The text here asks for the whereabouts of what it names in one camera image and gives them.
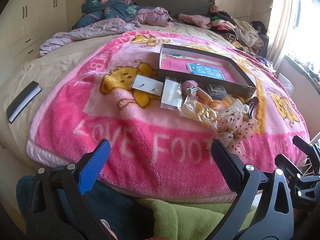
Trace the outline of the polka dot bow clip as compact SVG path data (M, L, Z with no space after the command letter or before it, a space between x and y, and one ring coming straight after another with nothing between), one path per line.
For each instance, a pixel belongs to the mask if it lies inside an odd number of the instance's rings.
M255 118L244 119L242 111L237 107L227 109L217 116L217 133L219 139L230 153L244 156L243 141L251 138L259 123Z

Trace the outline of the cream hair claw clip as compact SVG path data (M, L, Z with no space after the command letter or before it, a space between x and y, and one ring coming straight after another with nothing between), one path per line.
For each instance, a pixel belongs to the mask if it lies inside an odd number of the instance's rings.
M227 107L226 113L241 113L242 115L249 113L249 106L242 103L239 99L235 99L233 103Z

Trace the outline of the yellow hair ties bag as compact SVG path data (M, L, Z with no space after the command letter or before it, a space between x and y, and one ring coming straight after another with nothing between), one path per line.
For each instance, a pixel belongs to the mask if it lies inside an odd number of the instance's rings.
M212 130L217 130L217 112L212 108L187 96L181 106L180 116L194 120Z

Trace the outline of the pink fluffy pompom clip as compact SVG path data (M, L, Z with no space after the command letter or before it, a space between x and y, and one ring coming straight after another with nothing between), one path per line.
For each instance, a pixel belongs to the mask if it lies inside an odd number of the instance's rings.
M196 96L198 90L198 84L194 80L187 80L182 83L182 93L183 95Z

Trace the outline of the clear bagged earring card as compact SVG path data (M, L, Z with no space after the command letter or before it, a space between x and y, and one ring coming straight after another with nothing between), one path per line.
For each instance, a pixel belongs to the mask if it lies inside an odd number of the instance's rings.
M182 99L181 83L176 79L166 77L161 97L161 108L180 111L182 107Z

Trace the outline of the dark teal cloth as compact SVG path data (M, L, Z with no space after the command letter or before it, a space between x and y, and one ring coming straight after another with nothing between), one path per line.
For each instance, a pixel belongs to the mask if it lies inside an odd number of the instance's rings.
M17 204L24 220L27 218L27 206L33 182L34 176L24 176L16 185ZM58 190L58 193L68 220L80 230L65 193L62 190ZM150 208L139 205L131 198L98 181L91 191L84 194L84 198L96 217L108 222L118 239L149 239L154 236L155 219Z

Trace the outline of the green towel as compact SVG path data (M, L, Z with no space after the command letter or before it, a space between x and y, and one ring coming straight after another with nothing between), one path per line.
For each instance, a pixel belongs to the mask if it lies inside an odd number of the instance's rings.
M152 239L206 239L231 207L231 203L170 203L160 199L139 199L152 211Z

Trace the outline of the pink book blue label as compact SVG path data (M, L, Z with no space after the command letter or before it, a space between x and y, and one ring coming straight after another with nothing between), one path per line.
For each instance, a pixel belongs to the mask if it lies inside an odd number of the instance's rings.
M172 53L163 53L159 62L159 69L167 70L171 75L197 75L237 83L239 79L233 73L232 67L230 62L215 57L183 56Z

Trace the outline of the black shallow cardboard box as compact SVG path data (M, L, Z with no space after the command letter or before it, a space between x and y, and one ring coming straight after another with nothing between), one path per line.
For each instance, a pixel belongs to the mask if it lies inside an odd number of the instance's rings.
M256 86L253 81L249 78L247 74L230 58L216 54L210 53L203 50L187 48L182 46L175 46L164 44L161 47L159 53L159 62L161 60L161 55L163 53L181 54L183 56L200 56L200 57L215 57L224 61L228 61L232 64L233 73L239 79L237 83L230 81L222 81L218 79L211 79L209 77L201 77L197 75L187 75L187 74L173 74L171 75L167 70L160 70L158 72L159 79L163 80L165 77L172 77L174 79L180 80L182 82L187 80L194 80L202 89L206 89L208 84L223 86L228 94L238 95L250 98L256 91Z

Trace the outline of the pile of mixed clothes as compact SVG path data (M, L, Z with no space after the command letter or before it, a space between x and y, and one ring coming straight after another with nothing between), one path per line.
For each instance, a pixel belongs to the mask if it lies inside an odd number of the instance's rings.
M230 16L227 12L212 5L209 10L211 30L240 50L266 57L268 36L262 22L248 23Z

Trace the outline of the pink cartoon fleece blanket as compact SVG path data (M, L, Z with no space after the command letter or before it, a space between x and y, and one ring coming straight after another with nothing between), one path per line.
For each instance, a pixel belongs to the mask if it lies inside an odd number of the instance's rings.
M133 90L136 75L156 77L163 44L233 59L255 84L254 132L234 129L229 150L244 163L274 170L283 153L295 164L305 155L292 143L309 140L307 125L281 83L259 62L228 45L161 31L131 31L98 48L52 90L31 124L27 154L47 166L78 161L106 139L111 155L100 179L126 194L178 201L227 201L230 191L209 149L214 132L161 108L159 97Z

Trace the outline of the white earring card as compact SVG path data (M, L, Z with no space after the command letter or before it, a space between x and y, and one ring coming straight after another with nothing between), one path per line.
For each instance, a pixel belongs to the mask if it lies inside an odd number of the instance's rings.
M132 88L155 96L161 96L164 83L150 77L137 75Z

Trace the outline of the pink crumpled garment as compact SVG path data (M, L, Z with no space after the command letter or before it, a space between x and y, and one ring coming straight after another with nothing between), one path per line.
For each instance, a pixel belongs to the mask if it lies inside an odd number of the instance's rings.
M135 21L140 24L160 27L172 27L174 25L169 12L162 7L139 9Z

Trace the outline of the cream wardrobe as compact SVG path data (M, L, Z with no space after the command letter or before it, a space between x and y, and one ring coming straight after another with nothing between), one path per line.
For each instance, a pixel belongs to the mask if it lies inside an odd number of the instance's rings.
M67 31L66 0L1 0L1 82L39 55L39 46Z

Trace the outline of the dark floral quilt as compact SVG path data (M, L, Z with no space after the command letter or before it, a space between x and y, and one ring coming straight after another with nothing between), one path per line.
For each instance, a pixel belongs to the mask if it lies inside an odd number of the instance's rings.
M83 28L110 18L131 22L136 18L139 9L133 0L85 0L81 6L82 16L72 29Z

